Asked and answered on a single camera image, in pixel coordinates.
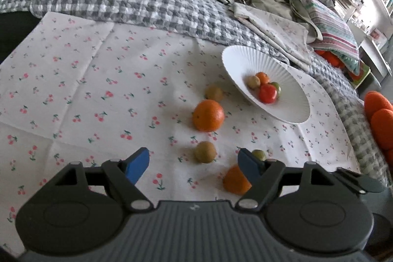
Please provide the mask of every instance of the green lime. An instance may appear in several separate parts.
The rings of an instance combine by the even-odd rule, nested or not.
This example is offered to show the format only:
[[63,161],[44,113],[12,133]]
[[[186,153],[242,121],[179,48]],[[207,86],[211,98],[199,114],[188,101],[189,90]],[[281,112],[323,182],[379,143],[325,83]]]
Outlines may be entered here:
[[252,152],[252,154],[253,154],[254,156],[256,156],[256,157],[257,157],[259,160],[261,160],[261,161],[265,161],[265,160],[266,160],[266,154],[265,154],[265,152],[262,151],[262,150],[255,149],[255,150]]
[[280,85],[278,84],[278,82],[275,82],[275,81],[270,82],[270,85],[273,85],[274,87],[276,87],[276,89],[277,89],[277,97],[280,97],[280,94],[281,94],[281,87],[280,87]]

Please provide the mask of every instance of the ribbed gray panel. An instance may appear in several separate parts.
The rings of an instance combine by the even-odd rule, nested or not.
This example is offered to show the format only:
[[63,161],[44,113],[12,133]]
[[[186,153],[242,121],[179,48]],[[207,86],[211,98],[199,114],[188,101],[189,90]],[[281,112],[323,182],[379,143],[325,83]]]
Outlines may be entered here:
[[134,214],[115,239],[76,257],[28,251],[23,262],[366,262],[362,253],[343,258],[305,256],[278,243],[261,220],[235,212],[227,201],[162,201],[159,209]]

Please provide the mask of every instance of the white plate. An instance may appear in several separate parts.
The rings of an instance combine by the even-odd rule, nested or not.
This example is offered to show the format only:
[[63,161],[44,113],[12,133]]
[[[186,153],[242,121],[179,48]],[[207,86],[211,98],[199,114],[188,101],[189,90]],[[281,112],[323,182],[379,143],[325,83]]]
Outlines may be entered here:
[[[310,117],[310,104],[302,87],[279,62],[245,46],[229,46],[224,49],[223,64],[235,86],[255,105],[273,117],[291,124],[301,124]],[[281,95],[273,104],[264,104],[255,92],[246,85],[248,76],[257,72],[266,73],[271,82],[278,82]]]

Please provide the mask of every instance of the gray and white checkered quilt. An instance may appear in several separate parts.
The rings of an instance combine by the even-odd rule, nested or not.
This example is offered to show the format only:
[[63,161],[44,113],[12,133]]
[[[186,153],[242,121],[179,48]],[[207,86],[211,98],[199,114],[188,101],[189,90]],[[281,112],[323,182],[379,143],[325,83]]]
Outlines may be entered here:
[[[53,11],[93,20],[155,27],[226,46],[249,46],[289,63],[216,0],[0,0],[0,13],[13,11],[30,11],[38,18]],[[310,75],[331,96],[362,172],[389,184],[391,177],[386,162],[375,144],[355,90],[343,74],[324,59],[313,55],[312,61]]]

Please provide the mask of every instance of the plate of fruit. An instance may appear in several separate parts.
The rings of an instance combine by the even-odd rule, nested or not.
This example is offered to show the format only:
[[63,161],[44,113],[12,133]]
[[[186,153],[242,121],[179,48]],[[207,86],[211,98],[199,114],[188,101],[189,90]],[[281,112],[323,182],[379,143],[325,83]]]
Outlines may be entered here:
[[300,84],[278,61],[245,46],[229,46],[224,67],[237,89],[273,117],[301,124],[310,117],[310,104]]

